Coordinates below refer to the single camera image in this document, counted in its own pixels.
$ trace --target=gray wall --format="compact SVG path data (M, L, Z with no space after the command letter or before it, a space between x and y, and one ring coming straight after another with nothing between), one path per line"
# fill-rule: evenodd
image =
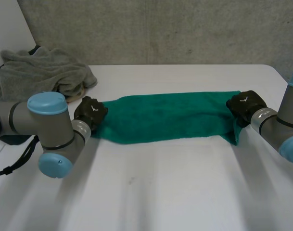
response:
M293 0L18 0L37 44L87 64L268 64L293 73Z

